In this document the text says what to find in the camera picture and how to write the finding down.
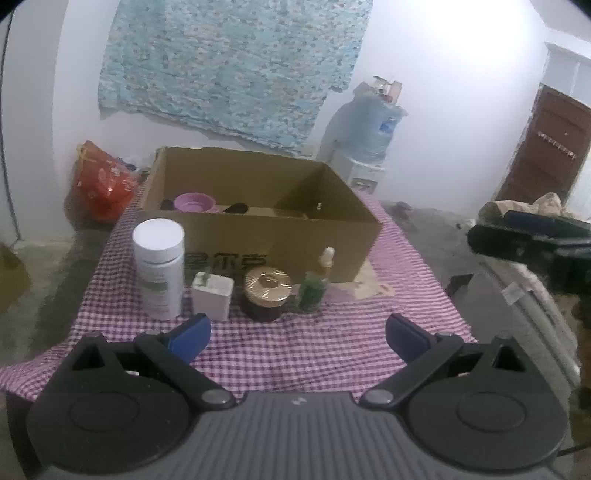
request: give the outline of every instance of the dropper bottle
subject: dropper bottle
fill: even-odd
[[[334,248],[325,248],[318,259],[316,269],[306,272],[306,277],[301,284],[298,295],[298,308],[301,312],[310,313],[320,306],[328,288],[334,256]]]

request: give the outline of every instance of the gold jar lid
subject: gold jar lid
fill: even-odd
[[[291,280],[278,268],[255,267],[246,272],[244,293],[259,307],[281,307],[291,294]]]

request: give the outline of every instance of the white plastic bottle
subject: white plastic bottle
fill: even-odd
[[[153,319],[181,314],[184,288],[184,230],[177,222],[153,218],[132,235],[138,288],[144,311]]]

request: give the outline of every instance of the screw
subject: screw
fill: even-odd
[[[232,399],[232,394],[222,388],[212,388],[204,392],[201,399],[210,405],[225,405]]]
[[[365,392],[363,398],[372,405],[388,405],[394,400],[394,395],[388,390],[373,388]]]

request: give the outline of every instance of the red plastic bag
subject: red plastic bag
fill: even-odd
[[[78,147],[76,190],[93,220],[115,223],[135,195],[137,181],[129,170],[93,142]]]

